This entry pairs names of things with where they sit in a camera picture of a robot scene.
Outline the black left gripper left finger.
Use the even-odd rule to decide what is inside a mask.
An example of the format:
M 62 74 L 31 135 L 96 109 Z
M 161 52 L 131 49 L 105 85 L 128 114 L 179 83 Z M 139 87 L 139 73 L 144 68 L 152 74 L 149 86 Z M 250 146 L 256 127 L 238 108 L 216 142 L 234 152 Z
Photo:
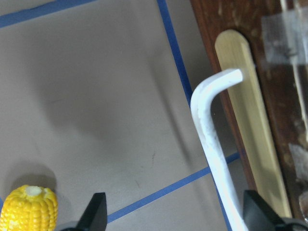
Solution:
M 62 231 L 105 231 L 107 227 L 106 194 L 95 193 L 81 218 L 74 227 L 65 227 Z

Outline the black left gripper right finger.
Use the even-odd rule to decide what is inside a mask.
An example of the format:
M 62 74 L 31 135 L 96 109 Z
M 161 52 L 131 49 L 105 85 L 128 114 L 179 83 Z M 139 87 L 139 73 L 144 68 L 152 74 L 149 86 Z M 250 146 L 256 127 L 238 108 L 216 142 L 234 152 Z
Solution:
M 306 231 L 308 225 L 294 218 L 281 218 L 254 190 L 244 192 L 243 220 L 250 231 Z

